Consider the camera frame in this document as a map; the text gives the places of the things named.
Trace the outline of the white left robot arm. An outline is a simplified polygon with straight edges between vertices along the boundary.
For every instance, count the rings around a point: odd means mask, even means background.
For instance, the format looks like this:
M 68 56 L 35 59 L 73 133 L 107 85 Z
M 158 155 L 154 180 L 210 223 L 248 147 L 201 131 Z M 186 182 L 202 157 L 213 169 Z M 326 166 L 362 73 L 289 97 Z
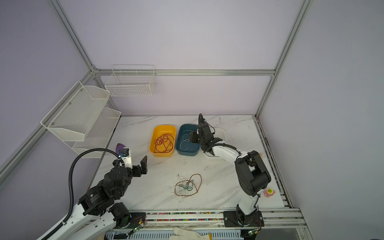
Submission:
M 112 169 L 96 186 L 75 201 L 73 174 L 77 162 L 87 154 L 105 152 L 115 156 Z M 68 213 L 52 228 L 40 236 L 41 240 L 91 240 L 114 228 L 129 228 L 129 236 L 145 225 L 146 214 L 132 216 L 120 200 L 125 195 L 133 178 L 147 174 L 148 157 L 144 156 L 139 165 L 132 164 L 131 152 L 122 148 L 118 153 L 105 148 L 86 150 L 71 164 L 68 184 L 70 206 Z

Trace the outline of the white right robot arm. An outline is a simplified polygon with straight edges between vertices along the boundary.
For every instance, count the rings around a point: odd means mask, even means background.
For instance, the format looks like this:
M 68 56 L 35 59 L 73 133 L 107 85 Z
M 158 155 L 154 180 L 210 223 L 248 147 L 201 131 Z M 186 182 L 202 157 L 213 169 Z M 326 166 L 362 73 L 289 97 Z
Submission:
M 198 128 L 190 133 L 192 143 L 198 143 L 204 153 L 218 156 L 235 166 L 237 178 L 243 195 L 235 212 L 235 224 L 248 227 L 253 224 L 262 227 L 262 216 L 259 211 L 261 193 L 271 182 L 271 175 L 257 151 L 244 152 L 226 144 L 215 137 L 212 126 L 199 115 Z

